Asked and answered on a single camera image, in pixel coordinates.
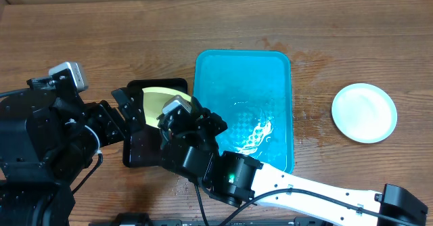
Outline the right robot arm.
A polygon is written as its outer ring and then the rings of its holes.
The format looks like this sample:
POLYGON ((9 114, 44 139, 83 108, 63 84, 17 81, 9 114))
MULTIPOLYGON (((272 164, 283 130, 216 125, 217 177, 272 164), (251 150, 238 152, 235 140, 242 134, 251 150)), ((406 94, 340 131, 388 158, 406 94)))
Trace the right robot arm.
POLYGON ((219 153, 222 118, 196 98, 176 95, 162 107, 161 166, 192 182, 197 193, 234 206, 227 225, 250 205, 293 210, 332 225, 425 225, 428 207, 406 189, 346 189, 285 173, 250 156, 219 153))

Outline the yellow-green plate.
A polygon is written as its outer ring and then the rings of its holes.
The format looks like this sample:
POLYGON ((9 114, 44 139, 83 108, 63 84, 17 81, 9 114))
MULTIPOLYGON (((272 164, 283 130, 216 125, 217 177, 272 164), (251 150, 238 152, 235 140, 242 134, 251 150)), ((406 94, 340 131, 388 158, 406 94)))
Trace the yellow-green plate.
POLYGON ((176 95, 180 95, 186 101, 191 101, 191 96, 181 91, 167 87, 146 87, 143 91, 143 111, 145 114, 146 124, 158 128, 159 115, 167 101, 176 95))

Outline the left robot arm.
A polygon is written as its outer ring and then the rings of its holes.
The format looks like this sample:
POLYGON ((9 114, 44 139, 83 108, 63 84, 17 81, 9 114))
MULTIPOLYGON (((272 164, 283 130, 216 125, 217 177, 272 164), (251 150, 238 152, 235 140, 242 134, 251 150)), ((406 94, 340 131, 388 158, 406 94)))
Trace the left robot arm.
POLYGON ((117 89, 118 108, 84 103, 74 85, 29 89, 1 101, 2 225, 68 225, 72 187, 94 173, 104 146, 126 141, 145 124, 142 91, 117 89))

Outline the light blue plate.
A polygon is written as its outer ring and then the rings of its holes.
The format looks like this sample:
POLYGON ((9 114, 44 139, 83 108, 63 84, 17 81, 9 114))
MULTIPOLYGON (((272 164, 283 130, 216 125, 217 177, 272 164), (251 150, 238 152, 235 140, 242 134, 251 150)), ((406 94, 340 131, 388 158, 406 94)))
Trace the light blue plate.
POLYGON ((332 102, 331 113, 341 133, 359 143, 387 139, 398 120, 391 97, 368 83, 355 83, 341 89, 332 102))

